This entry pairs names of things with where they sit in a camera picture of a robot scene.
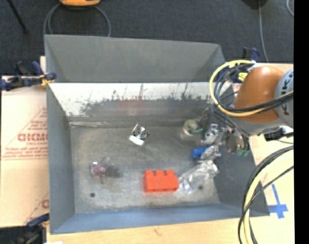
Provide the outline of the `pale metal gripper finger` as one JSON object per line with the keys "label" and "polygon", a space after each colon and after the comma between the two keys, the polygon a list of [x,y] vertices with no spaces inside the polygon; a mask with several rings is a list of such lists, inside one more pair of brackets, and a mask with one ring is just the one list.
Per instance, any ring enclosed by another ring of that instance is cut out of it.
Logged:
{"label": "pale metal gripper finger", "polygon": [[204,137],[201,140],[201,145],[211,145],[215,142],[219,136],[220,130],[218,124],[211,124],[204,133]]}

